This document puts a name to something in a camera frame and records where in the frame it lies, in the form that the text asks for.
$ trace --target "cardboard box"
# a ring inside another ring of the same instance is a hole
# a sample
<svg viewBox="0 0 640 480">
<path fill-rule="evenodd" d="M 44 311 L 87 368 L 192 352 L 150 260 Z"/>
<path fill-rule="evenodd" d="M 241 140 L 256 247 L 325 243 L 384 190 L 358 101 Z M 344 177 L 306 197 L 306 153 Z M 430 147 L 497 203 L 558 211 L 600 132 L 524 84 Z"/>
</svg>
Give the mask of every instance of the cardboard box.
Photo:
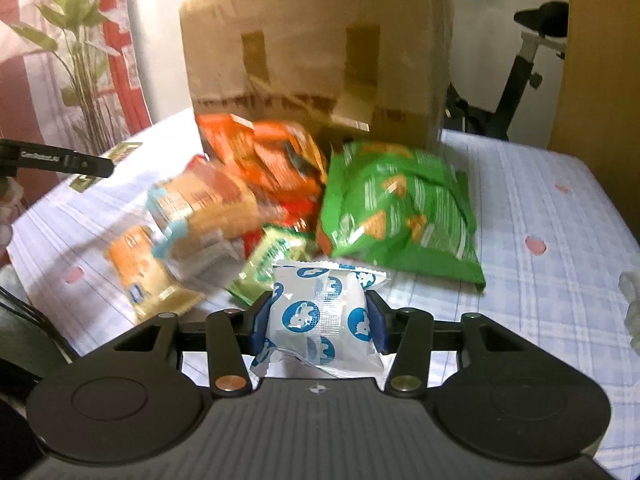
<svg viewBox="0 0 640 480">
<path fill-rule="evenodd" d="M 320 147 L 367 138 L 434 148 L 453 0 L 188 0 L 197 114 L 294 120 Z"/>
</svg>

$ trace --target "exercise bike seat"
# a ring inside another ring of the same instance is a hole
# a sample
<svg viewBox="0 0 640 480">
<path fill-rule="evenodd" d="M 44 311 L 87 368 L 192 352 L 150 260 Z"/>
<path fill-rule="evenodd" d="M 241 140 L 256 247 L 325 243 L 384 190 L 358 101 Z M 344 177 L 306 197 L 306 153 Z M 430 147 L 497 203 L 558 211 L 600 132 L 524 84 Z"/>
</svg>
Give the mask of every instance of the exercise bike seat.
<svg viewBox="0 0 640 480">
<path fill-rule="evenodd" d="M 513 15 L 513 21 L 542 36 L 566 38 L 569 4 L 551 1 L 542 4 L 538 9 L 519 10 Z"/>
</svg>

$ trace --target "screw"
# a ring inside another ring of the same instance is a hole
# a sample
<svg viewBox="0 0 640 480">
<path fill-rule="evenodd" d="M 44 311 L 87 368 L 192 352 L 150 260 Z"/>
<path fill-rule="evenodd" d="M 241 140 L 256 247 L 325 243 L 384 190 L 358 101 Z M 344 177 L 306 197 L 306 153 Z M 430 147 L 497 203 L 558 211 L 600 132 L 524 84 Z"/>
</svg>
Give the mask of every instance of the screw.
<svg viewBox="0 0 640 480">
<path fill-rule="evenodd" d="M 246 386 L 246 379 L 239 375 L 223 375 L 216 379 L 215 385 L 223 392 L 236 392 Z"/>
<path fill-rule="evenodd" d="M 399 392 L 412 392 L 420 388 L 422 381 L 413 375 L 398 375 L 391 379 L 391 386 Z"/>
</svg>

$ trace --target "brown wooden panel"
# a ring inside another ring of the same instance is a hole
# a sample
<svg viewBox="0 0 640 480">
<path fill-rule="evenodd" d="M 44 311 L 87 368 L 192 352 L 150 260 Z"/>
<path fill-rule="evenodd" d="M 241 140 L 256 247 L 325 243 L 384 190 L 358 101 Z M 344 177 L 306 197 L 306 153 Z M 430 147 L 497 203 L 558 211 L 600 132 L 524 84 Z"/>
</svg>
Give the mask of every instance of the brown wooden panel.
<svg viewBox="0 0 640 480">
<path fill-rule="evenodd" d="M 549 149 L 583 160 L 640 239 L 640 0 L 570 0 Z"/>
</svg>

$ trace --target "black cable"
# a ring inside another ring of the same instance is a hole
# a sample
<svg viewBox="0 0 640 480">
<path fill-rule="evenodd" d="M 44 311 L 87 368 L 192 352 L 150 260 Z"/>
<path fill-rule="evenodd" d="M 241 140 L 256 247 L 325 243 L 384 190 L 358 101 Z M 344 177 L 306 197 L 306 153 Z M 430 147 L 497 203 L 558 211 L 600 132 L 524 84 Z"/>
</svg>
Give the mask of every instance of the black cable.
<svg viewBox="0 0 640 480">
<path fill-rule="evenodd" d="M 35 326 L 41 329 L 53 342 L 55 342 L 58 346 L 60 346 L 60 348 L 63 349 L 65 354 L 72 361 L 75 361 L 76 359 L 80 358 L 80 355 L 70 345 L 69 341 L 65 339 L 65 337 L 53 325 L 53 323 L 50 322 L 49 318 L 45 316 L 43 313 L 41 313 L 41 311 L 39 311 L 33 305 L 30 305 L 24 302 L 20 298 L 16 298 L 12 293 L 10 293 L 1 285 L 0 285 L 0 294 L 2 294 L 2 296 L 7 298 L 12 303 L 15 303 L 16 305 L 23 308 L 27 314 L 23 312 L 19 312 L 18 310 L 15 310 L 14 308 L 9 307 L 7 304 L 4 304 L 0 301 L 1 307 L 11 312 L 12 314 L 15 314 L 16 316 L 19 316 L 20 318 L 33 323 Z"/>
</svg>

